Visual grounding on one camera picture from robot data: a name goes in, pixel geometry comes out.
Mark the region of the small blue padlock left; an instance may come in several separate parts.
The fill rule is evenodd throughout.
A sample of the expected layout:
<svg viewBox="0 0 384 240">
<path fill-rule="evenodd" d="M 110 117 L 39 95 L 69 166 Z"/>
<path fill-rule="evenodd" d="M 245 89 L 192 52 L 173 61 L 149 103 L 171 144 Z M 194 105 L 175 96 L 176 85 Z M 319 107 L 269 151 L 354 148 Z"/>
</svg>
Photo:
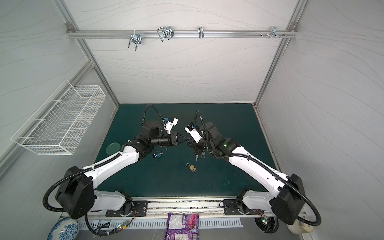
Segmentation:
<svg viewBox="0 0 384 240">
<path fill-rule="evenodd" d="M 163 155 L 163 152 L 157 152 L 153 154 L 153 158 L 161 158 Z"/>
</svg>

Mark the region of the gold padlock with key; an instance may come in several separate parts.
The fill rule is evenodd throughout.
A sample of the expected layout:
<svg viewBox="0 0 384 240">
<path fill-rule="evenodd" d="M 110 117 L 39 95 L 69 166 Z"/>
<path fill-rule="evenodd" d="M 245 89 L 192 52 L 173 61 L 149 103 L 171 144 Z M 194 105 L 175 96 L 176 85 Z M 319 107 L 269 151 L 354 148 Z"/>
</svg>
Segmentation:
<svg viewBox="0 0 384 240">
<path fill-rule="evenodd" d="M 186 166 L 191 170 L 192 173 L 196 172 L 196 167 L 194 165 L 190 165 L 189 163 L 187 163 Z"/>
</svg>

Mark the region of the metal hook clamp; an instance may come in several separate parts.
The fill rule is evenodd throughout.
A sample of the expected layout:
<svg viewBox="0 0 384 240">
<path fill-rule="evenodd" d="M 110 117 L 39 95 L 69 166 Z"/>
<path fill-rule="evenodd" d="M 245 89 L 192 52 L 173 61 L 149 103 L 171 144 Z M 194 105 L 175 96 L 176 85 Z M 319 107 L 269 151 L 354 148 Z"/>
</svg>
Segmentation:
<svg viewBox="0 0 384 240">
<path fill-rule="evenodd" d="M 142 44 L 142 37 L 136 33 L 130 35 L 128 48 L 135 46 L 135 51 L 137 51 L 138 46 Z"/>
<path fill-rule="evenodd" d="M 164 42 L 165 39 L 170 40 L 175 35 L 173 28 L 169 26 L 158 28 L 157 33 L 159 35 L 161 42 Z"/>
<path fill-rule="evenodd" d="M 278 33 L 278 30 L 276 27 L 272 27 L 270 32 L 268 34 L 260 34 L 262 38 L 269 38 L 269 39 L 282 39 L 285 38 L 287 35 L 284 33 Z"/>
</svg>

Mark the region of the blue white ceramic plate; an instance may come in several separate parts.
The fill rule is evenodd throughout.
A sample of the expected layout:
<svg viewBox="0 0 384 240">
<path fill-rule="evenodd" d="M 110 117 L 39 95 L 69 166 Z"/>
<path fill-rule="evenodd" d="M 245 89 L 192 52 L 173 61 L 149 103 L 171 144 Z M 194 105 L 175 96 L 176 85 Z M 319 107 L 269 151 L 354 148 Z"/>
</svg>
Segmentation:
<svg viewBox="0 0 384 240">
<path fill-rule="evenodd" d="M 70 217 L 58 221 L 51 229 L 48 240 L 74 240 L 80 230 L 79 223 Z"/>
</svg>

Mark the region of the metal hook clamp middle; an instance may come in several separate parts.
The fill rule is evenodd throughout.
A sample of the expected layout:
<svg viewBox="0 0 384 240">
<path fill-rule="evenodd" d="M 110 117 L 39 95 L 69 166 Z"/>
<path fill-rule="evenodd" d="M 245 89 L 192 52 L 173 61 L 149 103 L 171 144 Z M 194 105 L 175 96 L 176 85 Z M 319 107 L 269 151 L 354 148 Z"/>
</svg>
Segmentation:
<svg viewBox="0 0 384 240">
<path fill-rule="evenodd" d="M 161 42 L 164 42 L 165 39 L 170 40 L 175 35 L 173 28 L 169 26 L 158 28 L 157 33 L 159 35 Z"/>
</svg>

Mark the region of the metal hook clamp right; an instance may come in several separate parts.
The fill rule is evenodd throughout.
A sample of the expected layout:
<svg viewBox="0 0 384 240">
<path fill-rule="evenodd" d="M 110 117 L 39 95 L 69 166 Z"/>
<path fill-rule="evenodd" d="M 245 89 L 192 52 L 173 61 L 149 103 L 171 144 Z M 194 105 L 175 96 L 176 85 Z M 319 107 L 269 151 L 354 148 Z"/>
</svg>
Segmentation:
<svg viewBox="0 0 384 240">
<path fill-rule="evenodd" d="M 278 30 L 276 27 L 272 27 L 270 32 L 268 34 L 260 34 L 262 38 L 269 38 L 269 39 L 282 39 L 285 38 L 287 35 L 284 33 L 278 33 Z"/>
</svg>

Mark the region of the metal hook clamp left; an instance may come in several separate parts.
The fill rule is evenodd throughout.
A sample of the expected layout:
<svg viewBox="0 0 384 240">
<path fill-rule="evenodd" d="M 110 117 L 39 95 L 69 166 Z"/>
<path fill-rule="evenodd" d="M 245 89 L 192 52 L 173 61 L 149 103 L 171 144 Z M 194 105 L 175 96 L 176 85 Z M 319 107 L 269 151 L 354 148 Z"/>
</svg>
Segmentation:
<svg viewBox="0 0 384 240">
<path fill-rule="evenodd" d="M 128 48 L 135 46 L 135 51 L 137 51 L 138 46 L 142 44 L 142 37 L 136 33 L 130 35 Z"/>
</svg>

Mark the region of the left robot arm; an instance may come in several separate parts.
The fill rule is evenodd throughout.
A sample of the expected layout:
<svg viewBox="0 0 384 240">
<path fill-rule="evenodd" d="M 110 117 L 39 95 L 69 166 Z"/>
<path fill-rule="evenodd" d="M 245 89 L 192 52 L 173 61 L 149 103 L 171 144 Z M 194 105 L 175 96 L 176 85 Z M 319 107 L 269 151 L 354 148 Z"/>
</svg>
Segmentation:
<svg viewBox="0 0 384 240">
<path fill-rule="evenodd" d="M 161 117 L 160 121 L 146 122 L 143 118 L 141 132 L 124 143 L 117 153 L 81 169 L 76 166 L 68 169 L 65 176 L 46 191 L 43 206 L 51 212 L 66 212 L 75 220 L 100 211 L 128 216 L 133 212 L 132 198 L 123 191 L 99 191 L 98 186 L 150 155 L 155 147 L 173 147 L 186 141 L 185 136 L 172 130 L 178 121 Z"/>
</svg>

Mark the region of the green table mat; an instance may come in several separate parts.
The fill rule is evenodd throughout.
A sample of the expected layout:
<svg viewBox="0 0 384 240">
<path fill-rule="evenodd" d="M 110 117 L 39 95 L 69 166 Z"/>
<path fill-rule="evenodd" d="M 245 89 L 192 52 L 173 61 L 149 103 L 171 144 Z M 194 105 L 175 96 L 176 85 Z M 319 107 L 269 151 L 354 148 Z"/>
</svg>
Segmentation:
<svg viewBox="0 0 384 240">
<path fill-rule="evenodd" d="M 225 138 L 232 138 L 253 156 L 270 167 L 275 163 L 251 104 L 144 104 L 120 105 L 109 128 L 97 160 L 107 157 L 106 148 L 117 142 L 134 139 L 142 130 L 141 122 L 175 117 L 174 130 L 186 135 L 185 127 L 193 121 L 196 111 L 205 123 L 215 124 Z M 124 191 L 132 197 L 201 197 L 237 196 L 244 189 L 263 192 L 265 188 L 241 169 L 206 155 L 196 155 L 187 144 L 156 148 L 161 158 L 153 155 L 130 165 L 105 180 L 100 191 Z M 192 173 L 186 166 L 196 167 Z"/>
</svg>

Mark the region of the aluminium top rail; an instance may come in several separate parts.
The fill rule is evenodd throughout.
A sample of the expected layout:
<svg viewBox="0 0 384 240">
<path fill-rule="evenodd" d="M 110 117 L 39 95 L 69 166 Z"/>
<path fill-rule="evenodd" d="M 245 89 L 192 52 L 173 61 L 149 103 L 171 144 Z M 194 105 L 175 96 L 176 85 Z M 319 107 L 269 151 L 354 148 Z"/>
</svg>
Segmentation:
<svg viewBox="0 0 384 240">
<path fill-rule="evenodd" d="M 204 29 L 203 39 L 250 39 L 262 38 L 260 34 L 268 34 L 268 30 L 206 30 Z M 130 35 L 136 33 L 142 39 L 159 39 L 156 30 L 144 31 L 75 31 L 68 32 L 71 39 L 129 39 Z M 174 30 L 173 39 L 199 39 L 198 30 Z M 278 30 L 278 33 L 284 33 L 285 38 L 295 38 L 298 35 L 296 31 Z"/>
</svg>

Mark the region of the black cooling fan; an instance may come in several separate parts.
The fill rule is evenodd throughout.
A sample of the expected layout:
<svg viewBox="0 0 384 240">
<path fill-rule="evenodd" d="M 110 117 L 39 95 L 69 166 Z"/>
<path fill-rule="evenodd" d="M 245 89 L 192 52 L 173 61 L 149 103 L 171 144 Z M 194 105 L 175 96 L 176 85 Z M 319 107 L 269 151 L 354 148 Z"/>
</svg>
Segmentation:
<svg viewBox="0 0 384 240">
<path fill-rule="evenodd" d="M 275 233 L 280 226 L 280 220 L 275 217 L 259 217 L 255 218 L 256 226 L 264 234 L 273 234 Z"/>
</svg>

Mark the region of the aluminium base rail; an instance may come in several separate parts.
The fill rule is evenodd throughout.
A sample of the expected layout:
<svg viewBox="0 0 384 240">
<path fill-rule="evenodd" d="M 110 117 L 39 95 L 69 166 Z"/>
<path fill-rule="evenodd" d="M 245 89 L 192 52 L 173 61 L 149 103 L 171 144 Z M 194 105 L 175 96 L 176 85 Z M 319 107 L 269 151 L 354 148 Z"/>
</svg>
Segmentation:
<svg viewBox="0 0 384 240">
<path fill-rule="evenodd" d="M 223 217 L 224 209 L 219 203 L 224 199 L 235 199 L 235 196 L 217 197 L 179 197 L 179 198 L 133 198 L 133 201 L 148 201 L 146 218 L 164 219 L 168 213 L 200 214 L 202 217 Z"/>
</svg>

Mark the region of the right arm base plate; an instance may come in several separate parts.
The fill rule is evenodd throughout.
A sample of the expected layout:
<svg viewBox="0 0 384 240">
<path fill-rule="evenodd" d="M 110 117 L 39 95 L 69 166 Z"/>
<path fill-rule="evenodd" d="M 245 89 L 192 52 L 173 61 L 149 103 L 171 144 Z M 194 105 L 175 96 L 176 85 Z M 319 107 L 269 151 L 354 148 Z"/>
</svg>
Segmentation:
<svg viewBox="0 0 384 240">
<path fill-rule="evenodd" d="M 219 203 L 219 207 L 224 209 L 224 214 L 227 216 L 248 215 L 250 213 L 250 209 L 242 201 L 235 199 L 224 199 Z"/>
</svg>

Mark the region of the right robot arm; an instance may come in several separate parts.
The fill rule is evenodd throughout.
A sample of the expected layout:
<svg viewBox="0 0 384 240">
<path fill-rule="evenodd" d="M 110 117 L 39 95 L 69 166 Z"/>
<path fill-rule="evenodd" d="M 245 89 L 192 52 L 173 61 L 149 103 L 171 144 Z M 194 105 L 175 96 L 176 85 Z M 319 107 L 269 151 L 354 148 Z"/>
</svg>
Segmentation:
<svg viewBox="0 0 384 240">
<path fill-rule="evenodd" d="M 299 176 L 288 176 L 266 165 L 233 139 L 224 138 L 213 123 L 200 127 L 189 123 L 185 131 L 192 137 L 191 148 L 197 154 L 205 153 L 215 159 L 225 160 L 268 190 L 263 198 L 254 191 L 244 190 L 238 199 L 246 208 L 271 211 L 287 225 L 293 225 L 296 220 L 310 226 L 321 224 L 321 215 L 306 196 Z"/>
</svg>

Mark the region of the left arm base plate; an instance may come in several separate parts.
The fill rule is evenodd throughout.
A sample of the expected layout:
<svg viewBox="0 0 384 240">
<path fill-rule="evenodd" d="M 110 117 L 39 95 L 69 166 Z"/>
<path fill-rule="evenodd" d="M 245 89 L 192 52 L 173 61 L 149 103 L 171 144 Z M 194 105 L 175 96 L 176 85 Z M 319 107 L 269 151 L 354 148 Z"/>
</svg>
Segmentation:
<svg viewBox="0 0 384 240">
<path fill-rule="evenodd" d="M 117 211 L 107 210 L 106 217 L 145 217 L 148 209 L 148 201 L 127 201 Z"/>
</svg>

